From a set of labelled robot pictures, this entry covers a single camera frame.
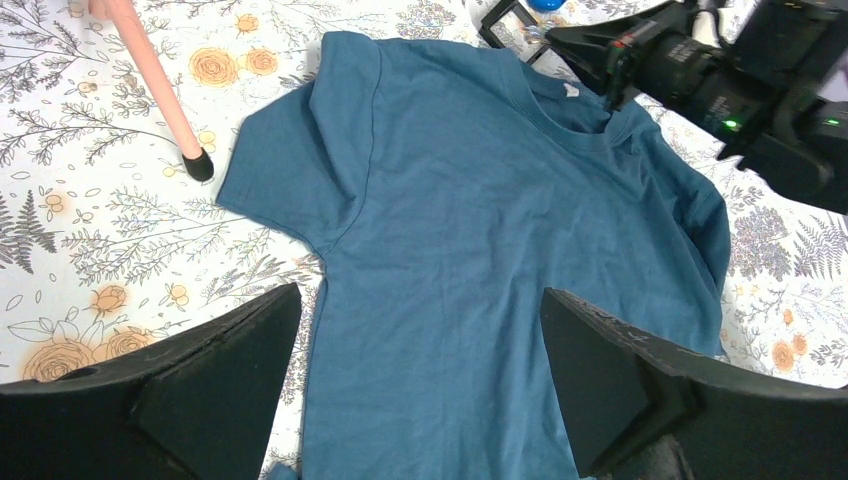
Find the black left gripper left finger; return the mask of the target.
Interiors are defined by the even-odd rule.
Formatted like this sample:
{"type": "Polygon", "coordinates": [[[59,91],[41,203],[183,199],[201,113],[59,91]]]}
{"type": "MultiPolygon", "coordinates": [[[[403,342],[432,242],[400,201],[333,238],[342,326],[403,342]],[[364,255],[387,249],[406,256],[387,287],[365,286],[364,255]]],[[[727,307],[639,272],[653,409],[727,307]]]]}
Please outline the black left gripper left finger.
{"type": "Polygon", "coordinates": [[[301,318],[294,284],[51,382],[1,388],[5,479],[256,479],[301,318]]]}

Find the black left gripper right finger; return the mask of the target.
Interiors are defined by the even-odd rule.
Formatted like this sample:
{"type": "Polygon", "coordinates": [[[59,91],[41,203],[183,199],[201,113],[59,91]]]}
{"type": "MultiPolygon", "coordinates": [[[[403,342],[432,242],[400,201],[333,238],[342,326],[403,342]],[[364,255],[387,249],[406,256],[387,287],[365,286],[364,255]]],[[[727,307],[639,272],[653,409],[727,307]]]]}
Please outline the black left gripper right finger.
{"type": "Polygon", "coordinates": [[[847,392],[754,373],[547,289],[541,327],[574,462],[596,479],[843,479],[847,392]]]}

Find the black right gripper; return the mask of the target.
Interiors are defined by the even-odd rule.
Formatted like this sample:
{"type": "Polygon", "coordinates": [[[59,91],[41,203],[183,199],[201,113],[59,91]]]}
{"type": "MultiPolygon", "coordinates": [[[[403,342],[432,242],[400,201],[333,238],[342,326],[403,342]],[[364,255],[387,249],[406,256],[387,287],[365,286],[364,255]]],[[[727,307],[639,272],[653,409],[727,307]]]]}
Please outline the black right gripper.
{"type": "Polygon", "coordinates": [[[602,93],[606,110],[620,110],[638,94],[637,70],[660,40],[691,32],[692,11],[691,1],[666,1],[616,20],[552,28],[544,39],[582,83],[602,93]]]}

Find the blue shirt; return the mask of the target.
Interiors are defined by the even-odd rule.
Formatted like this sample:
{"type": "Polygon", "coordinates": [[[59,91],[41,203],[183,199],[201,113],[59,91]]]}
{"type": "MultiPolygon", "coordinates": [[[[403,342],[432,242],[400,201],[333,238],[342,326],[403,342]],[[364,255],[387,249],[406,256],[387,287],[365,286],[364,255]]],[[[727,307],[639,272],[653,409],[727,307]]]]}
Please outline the blue shirt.
{"type": "Polygon", "coordinates": [[[305,479],[573,479],[545,288],[722,347],[725,202],[637,104],[506,49],[330,32],[242,123],[217,202],[323,261],[305,479]]]}

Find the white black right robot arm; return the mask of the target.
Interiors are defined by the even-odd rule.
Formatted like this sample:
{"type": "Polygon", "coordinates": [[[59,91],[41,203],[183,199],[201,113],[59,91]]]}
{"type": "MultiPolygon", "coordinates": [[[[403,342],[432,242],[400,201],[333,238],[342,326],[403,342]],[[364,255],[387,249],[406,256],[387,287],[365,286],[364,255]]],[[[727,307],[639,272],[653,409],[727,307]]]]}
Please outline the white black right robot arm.
{"type": "Polygon", "coordinates": [[[777,194],[847,211],[847,104],[821,94],[847,50],[843,1],[763,1],[733,43],[694,36],[695,1],[558,27],[545,40],[618,110],[639,94],[723,143],[777,194]]]}

